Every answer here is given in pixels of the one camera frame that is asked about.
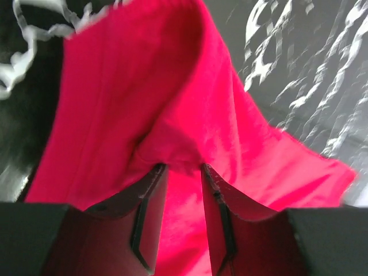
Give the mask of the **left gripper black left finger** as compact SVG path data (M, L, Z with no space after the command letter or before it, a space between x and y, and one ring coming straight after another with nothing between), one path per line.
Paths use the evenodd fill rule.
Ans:
M168 169L156 165L114 196L78 210L1 203L2 275L152 275Z

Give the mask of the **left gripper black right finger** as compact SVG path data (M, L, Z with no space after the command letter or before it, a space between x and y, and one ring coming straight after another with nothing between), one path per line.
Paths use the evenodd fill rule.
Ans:
M201 169L213 275L366 275L367 209L280 212Z

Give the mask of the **pink red t shirt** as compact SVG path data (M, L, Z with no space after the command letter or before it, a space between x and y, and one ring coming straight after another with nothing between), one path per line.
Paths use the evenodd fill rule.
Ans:
M132 1L64 41L27 202L85 210L169 166L157 275L211 275L200 166L274 210L337 207L356 175L272 127L202 1Z

